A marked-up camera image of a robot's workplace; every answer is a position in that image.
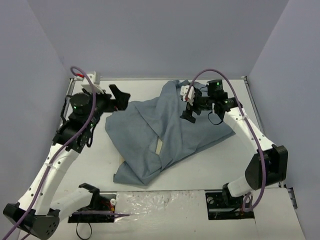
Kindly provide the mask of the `cream white pillow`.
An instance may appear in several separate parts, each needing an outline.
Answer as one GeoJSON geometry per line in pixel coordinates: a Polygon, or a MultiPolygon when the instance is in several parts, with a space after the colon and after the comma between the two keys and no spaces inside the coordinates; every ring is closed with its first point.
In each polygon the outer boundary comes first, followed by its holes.
{"type": "Polygon", "coordinates": [[[156,142],[156,148],[155,148],[155,153],[157,155],[159,155],[161,153],[162,146],[163,146],[163,142],[162,142],[162,140],[160,138],[158,138],[157,142],[156,142]]]}

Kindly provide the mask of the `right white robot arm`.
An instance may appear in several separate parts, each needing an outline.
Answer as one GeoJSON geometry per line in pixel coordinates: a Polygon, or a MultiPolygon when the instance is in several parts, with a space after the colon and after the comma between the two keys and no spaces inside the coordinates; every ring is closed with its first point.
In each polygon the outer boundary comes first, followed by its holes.
{"type": "Polygon", "coordinates": [[[192,85],[182,86],[180,95],[186,102],[181,118],[191,123],[196,119],[193,113],[202,111],[216,114],[240,138],[252,154],[244,176],[222,187],[222,202],[229,207],[239,202],[240,197],[286,179],[288,150],[275,145],[248,117],[243,105],[235,97],[229,97],[220,79],[207,82],[207,96],[192,85]]]}

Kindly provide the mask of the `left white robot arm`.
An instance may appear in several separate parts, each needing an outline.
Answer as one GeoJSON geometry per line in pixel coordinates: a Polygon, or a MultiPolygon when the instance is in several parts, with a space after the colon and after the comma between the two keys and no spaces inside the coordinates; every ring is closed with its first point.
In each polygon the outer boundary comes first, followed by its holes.
{"type": "Polygon", "coordinates": [[[124,111],[131,95],[109,85],[111,93],[96,88],[83,88],[68,95],[72,112],[62,120],[53,138],[48,156],[26,193],[16,202],[8,203],[3,215],[15,228],[40,240],[48,240],[59,223],[81,209],[97,210],[101,203],[100,190],[82,183],[67,196],[53,197],[72,163],[85,147],[91,147],[93,133],[102,114],[124,111]]]}

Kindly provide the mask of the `striped pillowcase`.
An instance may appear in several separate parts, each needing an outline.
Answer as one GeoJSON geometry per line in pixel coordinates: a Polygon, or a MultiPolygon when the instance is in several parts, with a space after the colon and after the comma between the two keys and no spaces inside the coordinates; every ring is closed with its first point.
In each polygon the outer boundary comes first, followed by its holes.
{"type": "Polygon", "coordinates": [[[113,175],[114,183],[147,186],[162,171],[235,134],[217,115],[208,117],[207,111],[195,123],[180,118],[186,108],[180,91],[188,84],[168,81],[158,97],[132,101],[126,110],[106,118],[105,131],[124,159],[113,175]],[[158,138],[163,143],[159,155],[158,138]]]}

